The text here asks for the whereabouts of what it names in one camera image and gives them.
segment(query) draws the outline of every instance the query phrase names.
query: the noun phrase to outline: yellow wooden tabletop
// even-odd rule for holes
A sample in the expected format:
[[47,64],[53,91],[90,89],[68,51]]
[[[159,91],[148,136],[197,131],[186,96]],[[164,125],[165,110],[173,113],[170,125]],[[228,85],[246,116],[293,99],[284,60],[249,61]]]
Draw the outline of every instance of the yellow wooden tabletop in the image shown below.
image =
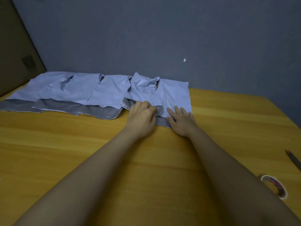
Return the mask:
[[[199,126],[255,175],[278,178],[284,202],[301,218],[301,172],[284,152],[301,160],[300,129],[263,97],[198,89],[190,97]],[[0,111],[0,225],[11,225],[114,137],[127,116]],[[223,225],[219,206],[190,142],[157,126],[128,152],[90,224]]]

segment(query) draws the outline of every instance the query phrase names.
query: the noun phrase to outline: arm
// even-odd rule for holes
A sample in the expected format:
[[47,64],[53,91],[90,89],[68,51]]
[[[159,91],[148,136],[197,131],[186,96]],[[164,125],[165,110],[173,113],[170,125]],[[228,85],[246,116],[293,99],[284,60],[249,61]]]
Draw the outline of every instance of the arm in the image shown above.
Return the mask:
[[149,102],[138,101],[126,127],[49,190],[15,226],[84,225],[127,150],[155,127],[155,112]]
[[172,129],[193,143],[217,193],[237,225],[301,225],[298,217],[254,174],[219,147],[175,106],[168,109]]

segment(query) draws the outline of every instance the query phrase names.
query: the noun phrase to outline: hand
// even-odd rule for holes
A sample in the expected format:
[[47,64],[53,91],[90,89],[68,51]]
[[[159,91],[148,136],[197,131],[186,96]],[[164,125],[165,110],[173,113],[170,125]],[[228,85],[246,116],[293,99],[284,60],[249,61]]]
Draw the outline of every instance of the hand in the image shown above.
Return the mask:
[[172,117],[166,117],[167,121],[175,133],[180,136],[189,138],[194,131],[200,129],[194,120],[193,114],[191,112],[187,113],[182,107],[179,109],[175,106],[175,112],[170,108],[167,108],[167,111]]
[[155,127],[155,113],[158,113],[156,106],[152,106],[148,101],[137,101],[131,106],[125,130],[137,139],[147,136]]

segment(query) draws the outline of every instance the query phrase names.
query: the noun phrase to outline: white tape ring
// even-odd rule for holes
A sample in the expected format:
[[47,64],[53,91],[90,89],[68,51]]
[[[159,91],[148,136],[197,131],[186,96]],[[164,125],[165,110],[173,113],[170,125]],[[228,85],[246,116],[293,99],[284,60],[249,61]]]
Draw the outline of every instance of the white tape ring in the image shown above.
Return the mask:
[[277,189],[278,189],[278,197],[281,199],[281,200],[284,200],[288,197],[288,193],[284,187],[284,185],[282,185],[281,182],[279,182],[276,178],[272,177],[272,176],[269,176],[269,175],[262,175],[260,180],[263,182],[264,180],[267,180],[271,183],[273,183]]

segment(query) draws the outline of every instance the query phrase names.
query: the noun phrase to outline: brown cardboard panel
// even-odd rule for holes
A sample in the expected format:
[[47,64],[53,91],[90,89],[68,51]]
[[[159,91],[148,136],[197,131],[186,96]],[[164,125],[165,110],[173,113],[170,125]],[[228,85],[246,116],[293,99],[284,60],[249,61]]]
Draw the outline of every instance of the brown cardboard panel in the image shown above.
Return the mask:
[[45,72],[13,4],[0,0],[0,95]]

